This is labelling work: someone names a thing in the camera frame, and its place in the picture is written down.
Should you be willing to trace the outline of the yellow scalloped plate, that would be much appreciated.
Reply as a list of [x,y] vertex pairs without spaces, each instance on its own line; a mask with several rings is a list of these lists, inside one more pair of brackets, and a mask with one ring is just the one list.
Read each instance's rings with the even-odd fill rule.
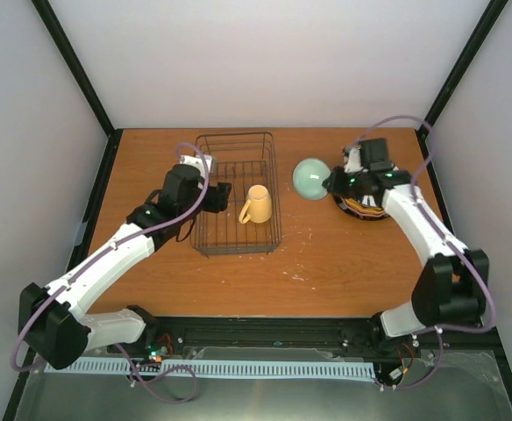
[[345,206],[345,210],[361,219],[383,219],[387,218],[388,214],[377,206],[363,205],[353,199],[343,199],[341,204]]

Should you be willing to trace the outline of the yellow ceramic mug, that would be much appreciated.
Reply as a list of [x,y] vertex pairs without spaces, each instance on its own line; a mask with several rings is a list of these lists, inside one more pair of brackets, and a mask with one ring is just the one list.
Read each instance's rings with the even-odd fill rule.
[[245,204],[238,215],[240,224],[253,222],[266,223],[273,212],[272,197],[264,185],[256,184],[249,188]]

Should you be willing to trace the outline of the black wire dish rack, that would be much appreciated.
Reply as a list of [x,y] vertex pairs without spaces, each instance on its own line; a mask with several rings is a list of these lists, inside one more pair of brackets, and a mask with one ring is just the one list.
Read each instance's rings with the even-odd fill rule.
[[[196,146],[214,158],[210,182],[228,182],[231,193],[226,212],[202,212],[197,216],[190,237],[192,247],[206,257],[274,251],[281,243],[281,211],[272,133],[201,134],[196,138]],[[254,185],[268,190],[271,216],[261,224],[242,224],[238,216]]]

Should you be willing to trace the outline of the light green ceramic bowl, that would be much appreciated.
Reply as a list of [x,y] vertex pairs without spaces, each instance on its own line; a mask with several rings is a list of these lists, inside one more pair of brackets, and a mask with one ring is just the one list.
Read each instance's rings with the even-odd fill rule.
[[318,201],[327,196],[323,182],[330,176],[330,168],[318,158],[300,161],[293,170],[292,183],[299,196]]

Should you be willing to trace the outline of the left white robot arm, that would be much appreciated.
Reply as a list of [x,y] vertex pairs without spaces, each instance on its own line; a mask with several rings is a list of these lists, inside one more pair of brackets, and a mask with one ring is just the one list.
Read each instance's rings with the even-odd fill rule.
[[89,314],[92,304],[119,278],[170,239],[180,240],[185,223],[202,212],[226,211],[232,186],[209,183],[203,164],[176,164],[161,189],[126,218],[98,250],[45,287],[35,283],[20,294],[18,334],[51,367],[69,367],[102,346],[129,344],[139,353],[160,348],[158,319],[138,305]]

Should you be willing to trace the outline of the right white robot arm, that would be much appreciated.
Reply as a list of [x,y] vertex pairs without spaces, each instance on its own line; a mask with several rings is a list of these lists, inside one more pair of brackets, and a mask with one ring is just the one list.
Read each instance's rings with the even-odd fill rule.
[[338,208],[366,221],[392,218],[423,266],[411,298],[372,316],[371,347],[385,353],[419,332],[478,331],[490,303],[489,258],[457,239],[425,202],[412,175],[389,158],[385,139],[343,150],[344,163],[322,182]]

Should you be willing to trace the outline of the black bottom plate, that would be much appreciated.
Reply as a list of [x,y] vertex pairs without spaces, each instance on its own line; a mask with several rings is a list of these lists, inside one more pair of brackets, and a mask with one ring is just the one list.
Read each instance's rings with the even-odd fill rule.
[[345,214],[366,221],[379,221],[388,218],[388,214],[379,206],[362,204],[351,198],[332,197],[337,207]]

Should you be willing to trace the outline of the left black frame post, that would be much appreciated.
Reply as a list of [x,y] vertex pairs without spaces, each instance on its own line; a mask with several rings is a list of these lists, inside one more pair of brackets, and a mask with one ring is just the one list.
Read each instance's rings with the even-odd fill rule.
[[111,123],[84,66],[82,65],[73,45],[70,42],[70,39],[53,9],[53,6],[47,0],[31,0],[31,3],[48,31],[53,43],[57,47],[62,59],[65,61],[68,70],[75,79],[75,82],[81,90],[89,108],[96,117],[98,124],[101,126],[104,134],[108,138],[111,137],[116,129]]

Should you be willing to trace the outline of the black frame post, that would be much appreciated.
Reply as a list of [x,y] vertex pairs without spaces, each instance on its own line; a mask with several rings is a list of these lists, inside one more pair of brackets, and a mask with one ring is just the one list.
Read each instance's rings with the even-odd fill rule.
[[449,103],[452,94],[473,63],[474,58],[483,46],[487,36],[492,31],[507,4],[508,0],[491,0],[487,3],[485,10],[482,12],[467,42],[461,49],[458,58],[455,60],[451,71],[447,75],[424,118],[430,126],[436,123],[445,106]]
[[31,0],[31,3],[48,31],[53,43],[57,47],[62,59],[65,61],[68,70],[75,79],[75,82],[81,90],[89,108],[96,117],[98,124],[101,126],[104,134],[108,138],[111,137],[116,129],[111,123],[84,66],[82,65],[73,45],[70,42],[70,39],[53,9],[53,6],[47,0]]

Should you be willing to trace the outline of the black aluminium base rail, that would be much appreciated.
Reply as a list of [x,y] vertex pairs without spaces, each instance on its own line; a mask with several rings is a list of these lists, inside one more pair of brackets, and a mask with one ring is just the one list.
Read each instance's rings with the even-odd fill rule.
[[66,322],[55,333],[46,329],[45,348],[32,346],[53,367],[68,367],[91,349],[123,348],[130,356],[147,358],[166,348],[182,356],[195,347],[317,348],[336,355],[365,359],[394,359],[406,349],[414,357],[423,347],[410,335],[389,338],[378,317],[366,318],[171,318],[154,317],[140,308],[132,315],[146,324],[138,335],[124,334],[122,326],[103,330]]

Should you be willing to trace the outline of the right black frame post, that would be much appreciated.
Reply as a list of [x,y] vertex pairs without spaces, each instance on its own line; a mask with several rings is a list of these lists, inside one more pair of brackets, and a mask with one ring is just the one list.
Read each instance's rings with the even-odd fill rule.
[[451,71],[447,75],[424,118],[430,126],[436,123],[445,106],[449,103],[452,94],[473,63],[474,58],[483,46],[487,36],[492,31],[507,4],[508,0],[491,0],[487,3],[485,10],[482,12],[467,42],[461,49],[458,58],[455,60]]

